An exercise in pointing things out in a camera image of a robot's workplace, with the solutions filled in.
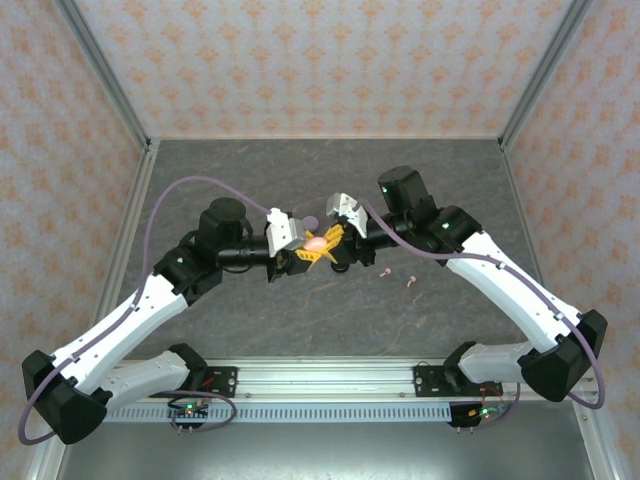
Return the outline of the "aluminium side rail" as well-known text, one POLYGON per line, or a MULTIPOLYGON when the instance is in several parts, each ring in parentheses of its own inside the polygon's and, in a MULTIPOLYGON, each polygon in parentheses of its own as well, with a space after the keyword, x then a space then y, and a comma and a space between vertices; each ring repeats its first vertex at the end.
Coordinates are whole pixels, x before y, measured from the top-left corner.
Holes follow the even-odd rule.
POLYGON ((129 255, 135 239, 159 145, 160 141, 158 139, 152 139, 150 144, 143 149, 138 162, 125 209, 121 216, 118 235, 109 259, 102 291, 95 308, 94 317, 90 321, 90 326, 97 324, 117 306, 118 295, 126 273, 129 255))
POLYGON ((530 274, 547 291, 552 289, 546 284, 540 263, 535 252, 530 221, 525 213, 522 199, 515 179, 515 170, 511 166, 507 153, 500 152, 500 170, 504 178, 501 188, 504 191, 505 207, 500 209, 500 216, 495 216, 492 226, 497 232, 498 244, 507 246, 506 253, 516 264, 530 274))

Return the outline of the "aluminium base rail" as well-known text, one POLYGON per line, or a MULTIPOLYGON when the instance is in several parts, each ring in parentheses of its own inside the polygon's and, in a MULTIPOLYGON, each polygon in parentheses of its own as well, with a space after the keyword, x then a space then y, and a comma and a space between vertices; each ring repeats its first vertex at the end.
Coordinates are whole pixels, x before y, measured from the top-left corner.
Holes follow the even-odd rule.
POLYGON ((441 358, 239 357, 209 358, 212 366, 238 369, 235 398, 241 401, 413 400, 413 367, 441 358))

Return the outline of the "aluminium corner post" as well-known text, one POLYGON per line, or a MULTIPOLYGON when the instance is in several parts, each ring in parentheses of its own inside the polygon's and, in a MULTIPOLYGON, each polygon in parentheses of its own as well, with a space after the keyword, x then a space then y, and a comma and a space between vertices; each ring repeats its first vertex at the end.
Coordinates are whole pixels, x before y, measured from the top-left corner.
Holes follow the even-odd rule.
POLYGON ((502 152, 507 151, 524 125, 569 44, 581 27, 593 2, 594 0, 571 0, 566 14, 544 50, 529 82, 509 116, 504 130, 497 138, 502 152))
POLYGON ((147 135, 141 120, 135 112, 121 82, 118 80, 77 1, 52 1, 67 22, 72 34, 75 36, 94 73, 114 104, 128 132, 136 144, 143 151, 147 151, 151 144, 151 138, 147 135))

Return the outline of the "aluminium lower frame bar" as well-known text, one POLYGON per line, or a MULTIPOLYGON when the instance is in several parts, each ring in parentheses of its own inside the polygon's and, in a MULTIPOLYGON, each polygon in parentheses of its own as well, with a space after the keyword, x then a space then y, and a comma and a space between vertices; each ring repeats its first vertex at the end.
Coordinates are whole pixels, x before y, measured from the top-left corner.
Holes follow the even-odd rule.
POLYGON ((618 480, 598 424, 597 411, 572 403, 594 480, 618 480))
POLYGON ((49 439, 35 447, 26 480, 56 480, 66 446, 58 439, 49 439))

